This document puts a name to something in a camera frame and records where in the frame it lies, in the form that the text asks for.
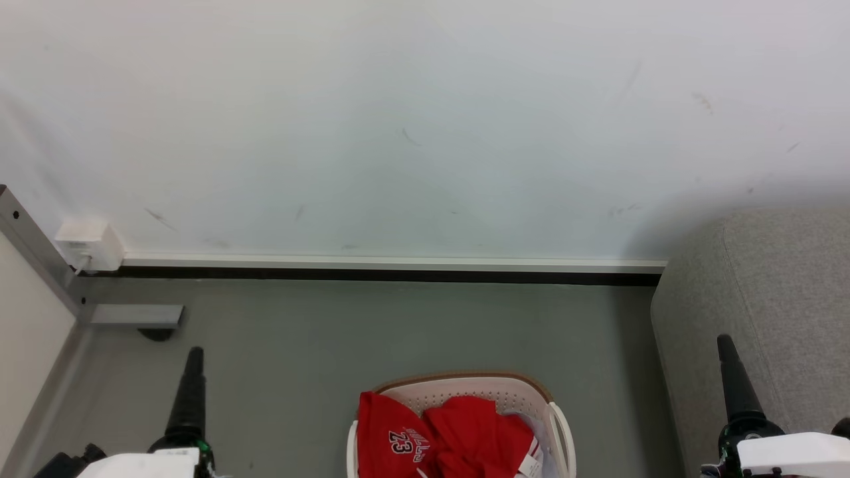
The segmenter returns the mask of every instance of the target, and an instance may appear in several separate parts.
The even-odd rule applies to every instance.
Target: red clothing
[[[450,398],[425,411],[383,395],[360,395],[360,478],[514,478],[537,442],[516,415],[474,396]]]
[[[360,394],[360,478],[420,478],[417,468],[427,468],[432,441],[428,427],[410,408],[383,395]]]
[[[496,404],[483,398],[450,398],[426,410],[425,420],[436,437],[443,478],[513,478],[535,451],[534,433],[522,419],[496,413]]]

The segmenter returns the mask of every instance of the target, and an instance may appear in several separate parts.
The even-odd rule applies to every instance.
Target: basket handle
[[[357,475],[357,420],[348,429],[348,444],[345,447],[345,469],[348,478],[358,478]]]
[[[573,442],[573,434],[570,432],[570,426],[567,424],[567,418],[554,401],[549,403],[548,408],[549,420],[552,422],[555,439],[558,441],[552,447],[555,459],[558,460],[558,473],[565,478],[575,478],[575,443]]]

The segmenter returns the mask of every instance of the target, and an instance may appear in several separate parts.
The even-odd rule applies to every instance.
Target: white plastic basket
[[[395,399],[422,416],[453,396],[474,395],[496,402],[499,413],[521,412],[546,425],[541,444],[558,466],[559,478],[575,478],[575,445],[564,413],[549,392],[535,380],[518,373],[445,373],[398,380],[376,388],[375,393]],[[357,470],[357,420],[348,430],[348,478]]]

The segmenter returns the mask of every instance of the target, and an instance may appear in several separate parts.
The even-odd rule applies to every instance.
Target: metal bracket
[[[0,185],[0,233],[81,324],[176,328],[182,305],[99,304],[90,277],[74,274],[6,185]]]

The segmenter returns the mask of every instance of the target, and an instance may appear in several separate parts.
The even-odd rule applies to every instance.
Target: gray sofa
[[[734,339],[768,418],[829,432],[850,416],[850,209],[736,213],[671,259],[652,321],[687,476],[726,424],[716,337]]]

